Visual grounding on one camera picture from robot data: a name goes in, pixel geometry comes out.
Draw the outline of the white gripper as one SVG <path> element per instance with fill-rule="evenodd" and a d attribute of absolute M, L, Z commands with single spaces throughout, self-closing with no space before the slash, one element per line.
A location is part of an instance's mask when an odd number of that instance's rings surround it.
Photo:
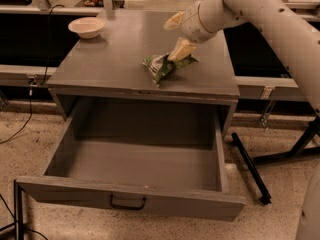
<path fill-rule="evenodd" d="M 181 31 L 186 37 L 179 37 L 173 51 L 168 55 L 169 61 L 180 61 L 190 55 L 195 49 L 194 43 L 204 43 L 215 36 L 208 32 L 199 18 L 200 2 L 190 5 L 185 11 L 177 12 L 170 17 L 163 28 L 174 30 L 181 26 Z"/>

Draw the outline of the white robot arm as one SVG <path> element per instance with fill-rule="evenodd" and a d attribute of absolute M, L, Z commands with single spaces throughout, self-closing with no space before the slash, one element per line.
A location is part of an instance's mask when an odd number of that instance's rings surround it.
<path fill-rule="evenodd" d="M 178 12 L 165 24 L 179 28 L 170 61 L 180 61 L 196 45 L 213 38 L 222 29 L 251 23 L 259 30 L 286 67 L 315 111 L 320 110 L 320 32 L 282 0 L 200 0 Z"/>

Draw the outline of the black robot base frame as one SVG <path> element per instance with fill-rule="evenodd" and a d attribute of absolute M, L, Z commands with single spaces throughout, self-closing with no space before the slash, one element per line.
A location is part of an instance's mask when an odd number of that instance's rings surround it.
<path fill-rule="evenodd" d="M 247 168 L 249 169 L 258 189 L 262 194 L 262 196 L 260 197 L 260 201 L 264 205 L 268 205 L 271 203 L 271 195 L 261 176 L 259 175 L 256 167 L 261 165 L 273 165 L 276 163 L 296 162 L 308 160 L 311 158 L 319 158 L 320 147 L 307 148 L 307 145 L 315 135 L 320 135 L 319 116 L 316 116 L 315 119 L 308 124 L 308 128 L 304 131 L 304 133 L 289 151 L 263 155 L 251 159 L 239 136 L 236 133 L 231 134 L 232 144 L 237 147 Z"/>

